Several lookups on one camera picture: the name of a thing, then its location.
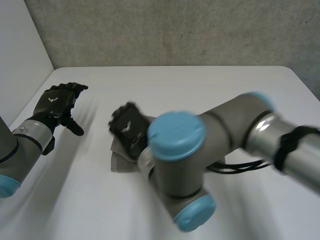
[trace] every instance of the blue joint cap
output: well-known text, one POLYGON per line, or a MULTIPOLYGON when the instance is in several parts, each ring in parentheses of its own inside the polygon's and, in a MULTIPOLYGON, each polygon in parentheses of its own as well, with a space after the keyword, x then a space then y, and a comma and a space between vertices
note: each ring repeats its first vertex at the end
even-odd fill
POLYGON ((173 111, 157 117, 147 131, 153 155, 174 162, 193 154, 206 138, 201 118, 186 111, 173 111))
POLYGON ((21 186, 21 182, 0 174, 0 198, 11 197, 21 186))
POLYGON ((214 214, 216 201, 207 194, 199 197, 182 209, 173 219, 183 232, 191 232, 203 225, 214 214))
POLYGON ((243 95, 249 95, 249 96, 253 96, 256 97, 258 99, 260 99, 261 101, 263 101, 269 108, 270 110, 274 111, 276 109, 274 103, 272 102, 272 100, 266 96, 264 93, 262 92, 258 92, 258 91, 251 91, 251 92, 247 92, 244 93, 243 95))

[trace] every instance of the gray cloth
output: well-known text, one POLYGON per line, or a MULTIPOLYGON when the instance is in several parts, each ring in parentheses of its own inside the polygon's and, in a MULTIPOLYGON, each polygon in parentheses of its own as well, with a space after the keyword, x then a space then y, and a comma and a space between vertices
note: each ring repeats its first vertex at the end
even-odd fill
MULTIPOLYGON (((152 122, 155 117, 146 116, 152 122)), ((116 173, 133 173, 138 172, 137 161, 133 160, 122 147, 121 142, 117 137, 113 137, 110 150, 111 155, 111 172, 116 173)))

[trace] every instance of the white table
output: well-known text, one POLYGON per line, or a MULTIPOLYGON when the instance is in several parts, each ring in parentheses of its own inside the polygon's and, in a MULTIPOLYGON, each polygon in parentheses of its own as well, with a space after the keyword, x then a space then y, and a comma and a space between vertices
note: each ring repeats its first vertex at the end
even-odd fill
MULTIPOLYGON (((180 232, 139 173, 110 171, 112 112, 135 101, 146 115, 170 110, 200 114, 239 94, 260 91, 296 124, 320 126, 320 103, 281 66, 67 67, 55 70, 10 127, 31 116, 52 85, 89 86, 76 102, 77 137, 59 127, 14 196, 0 201, 1 240, 315 240, 320 198, 272 167, 239 175, 206 173, 217 200, 213 217, 180 232)), ((252 160, 240 150, 230 163, 252 160)))

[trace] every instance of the logo on hand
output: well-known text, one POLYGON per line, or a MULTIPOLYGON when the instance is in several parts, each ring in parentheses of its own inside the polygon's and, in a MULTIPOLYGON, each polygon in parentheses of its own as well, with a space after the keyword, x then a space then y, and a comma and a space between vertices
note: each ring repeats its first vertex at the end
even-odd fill
POLYGON ((57 100, 58 98, 55 98, 55 99, 51 99, 50 97, 48 98, 50 103, 52 103, 53 101, 57 100))
POLYGON ((126 128, 122 129, 122 132, 123 132, 123 133, 124 133, 124 132, 129 132, 129 130, 130 130, 130 125, 131 125, 131 121, 128 122, 126 128))

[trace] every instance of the white wall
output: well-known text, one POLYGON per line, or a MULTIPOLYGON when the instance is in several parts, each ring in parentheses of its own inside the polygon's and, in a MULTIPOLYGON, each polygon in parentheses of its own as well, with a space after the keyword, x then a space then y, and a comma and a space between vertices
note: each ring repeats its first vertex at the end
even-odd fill
POLYGON ((7 125, 53 70, 25 2, 0 0, 0 116, 7 125))

